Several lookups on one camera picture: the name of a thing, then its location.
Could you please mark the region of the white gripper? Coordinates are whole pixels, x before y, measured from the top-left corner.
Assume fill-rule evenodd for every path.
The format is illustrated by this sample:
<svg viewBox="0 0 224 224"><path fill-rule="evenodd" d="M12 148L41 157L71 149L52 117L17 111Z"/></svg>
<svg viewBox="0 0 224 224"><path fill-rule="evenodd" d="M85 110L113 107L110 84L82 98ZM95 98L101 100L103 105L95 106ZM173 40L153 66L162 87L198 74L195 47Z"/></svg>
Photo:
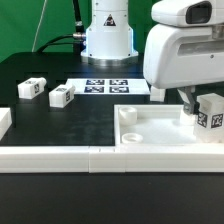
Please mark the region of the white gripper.
<svg viewBox="0 0 224 224"><path fill-rule="evenodd" d="M147 37L143 75L158 89L180 87L184 112L197 115L194 86L224 81L224 40L214 39L211 27L156 25Z"/></svg>

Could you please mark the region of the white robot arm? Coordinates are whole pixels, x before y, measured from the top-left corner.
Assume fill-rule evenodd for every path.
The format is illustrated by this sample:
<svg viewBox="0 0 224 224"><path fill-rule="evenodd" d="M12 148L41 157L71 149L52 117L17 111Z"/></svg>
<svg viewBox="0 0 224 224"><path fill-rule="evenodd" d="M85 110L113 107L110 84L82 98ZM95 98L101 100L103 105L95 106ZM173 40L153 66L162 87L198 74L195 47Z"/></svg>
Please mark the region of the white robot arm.
<svg viewBox="0 0 224 224"><path fill-rule="evenodd" d="M224 0L160 0L151 18L143 76L157 89L177 88L185 112L195 114L194 87L224 81ZM137 57L128 0L92 0L82 60L110 66Z"/></svg>

